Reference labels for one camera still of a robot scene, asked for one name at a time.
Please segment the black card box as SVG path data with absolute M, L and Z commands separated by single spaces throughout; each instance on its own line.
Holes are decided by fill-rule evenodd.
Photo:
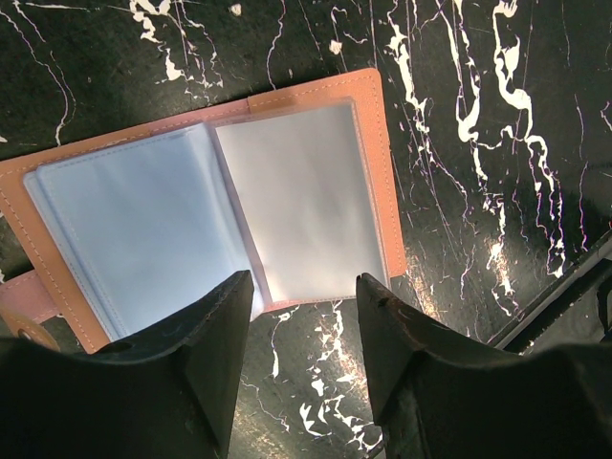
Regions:
M 611 340 L 611 233 L 506 327 L 492 346 L 520 355 Z

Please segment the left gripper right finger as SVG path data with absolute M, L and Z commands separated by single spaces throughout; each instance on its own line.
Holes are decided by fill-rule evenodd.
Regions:
M 611 347 L 532 356 L 465 337 L 370 274 L 356 282 L 374 423 L 390 458 L 607 458 Z

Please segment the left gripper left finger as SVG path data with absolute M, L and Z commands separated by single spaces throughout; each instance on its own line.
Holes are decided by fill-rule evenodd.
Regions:
M 103 346 L 62 353 L 21 313 L 35 275 L 1 290 L 5 458 L 224 458 L 251 315 L 247 271 L 177 313 Z

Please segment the pink leather card holder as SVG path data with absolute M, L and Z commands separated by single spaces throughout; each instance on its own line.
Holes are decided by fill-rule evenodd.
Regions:
M 257 317 L 406 267 L 374 68 L 5 160 L 1 211 L 33 263 L 2 319 L 55 347 L 42 324 L 62 314 L 88 353 L 237 271 Z

